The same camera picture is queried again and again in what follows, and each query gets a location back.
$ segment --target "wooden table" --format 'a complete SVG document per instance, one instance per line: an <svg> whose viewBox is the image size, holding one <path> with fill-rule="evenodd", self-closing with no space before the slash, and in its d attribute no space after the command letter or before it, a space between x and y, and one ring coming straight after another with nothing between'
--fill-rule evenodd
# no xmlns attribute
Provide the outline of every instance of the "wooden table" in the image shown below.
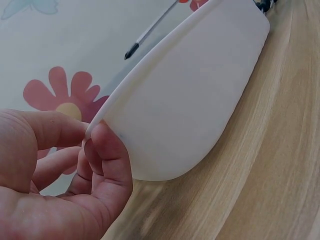
<svg viewBox="0 0 320 240"><path fill-rule="evenodd" d="M108 240L320 239L320 1L279 0L222 137L184 176L134 182Z"/></svg>

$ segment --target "pen tip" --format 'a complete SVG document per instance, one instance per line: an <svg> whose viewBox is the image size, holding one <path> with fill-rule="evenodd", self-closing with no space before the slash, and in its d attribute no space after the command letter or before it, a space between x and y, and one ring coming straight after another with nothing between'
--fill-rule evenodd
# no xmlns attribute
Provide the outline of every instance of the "pen tip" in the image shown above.
<svg viewBox="0 0 320 240"><path fill-rule="evenodd" d="M124 60L127 60L128 58L130 58L130 55L129 55L128 53L126 53L126 54L124 55Z"/></svg>

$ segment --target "pink flower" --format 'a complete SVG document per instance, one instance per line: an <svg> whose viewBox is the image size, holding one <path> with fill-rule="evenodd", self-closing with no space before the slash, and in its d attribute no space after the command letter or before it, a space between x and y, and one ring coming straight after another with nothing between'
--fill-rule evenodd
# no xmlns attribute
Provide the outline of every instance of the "pink flower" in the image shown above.
<svg viewBox="0 0 320 240"><path fill-rule="evenodd" d="M180 3L187 3L189 0L180 0ZM203 4L205 4L206 2L208 2L209 0L191 0L190 3L190 8L192 11L196 11L198 10Z"/></svg>
<svg viewBox="0 0 320 240"><path fill-rule="evenodd" d="M94 101L100 92L100 87L92 83L88 72L79 71L71 81L70 95L66 72L56 66L49 71L49 83L54 95L39 80L31 80L23 91L25 101L39 111L58 111L80 121L90 123L109 96L103 96ZM39 151L38 159L45 157L50 149Z"/></svg>

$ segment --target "finger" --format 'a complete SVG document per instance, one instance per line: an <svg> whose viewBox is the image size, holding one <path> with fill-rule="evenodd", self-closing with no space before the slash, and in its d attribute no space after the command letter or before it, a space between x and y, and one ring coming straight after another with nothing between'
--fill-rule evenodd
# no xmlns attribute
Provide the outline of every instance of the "finger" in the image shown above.
<svg viewBox="0 0 320 240"><path fill-rule="evenodd" d="M19 112L34 131L38 150L81 143L88 124L57 111Z"/></svg>
<svg viewBox="0 0 320 240"><path fill-rule="evenodd" d="M76 165L80 149L79 146L64 148L39 160L32 176L37 189L43 190L57 180L64 171Z"/></svg>
<svg viewBox="0 0 320 240"><path fill-rule="evenodd" d="M90 195L92 192L92 174L85 151L81 149L78 155L77 173L73 176L66 192L57 197L63 198L80 194Z"/></svg>
<svg viewBox="0 0 320 240"><path fill-rule="evenodd" d="M103 203L113 222L125 207L133 190L129 155L121 140L104 122L93 129L91 139L92 147L102 159L102 172L92 168L97 181L92 195ZM89 157L94 150L91 149L90 153L89 149L88 146L84 147L89 163L95 165L95 159Z"/></svg>
<svg viewBox="0 0 320 240"><path fill-rule="evenodd" d="M92 181L96 183L92 184L97 184L97 187L91 195L77 191L74 194L80 195L64 199L89 211L103 235L127 204L133 190L133 181L128 152L112 130L106 124L99 124L92 131L91 139L86 143L84 152L93 169ZM97 159L101 161L102 171ZM90 232L94 227L94 223L86 222L84 228Z"/></svg>

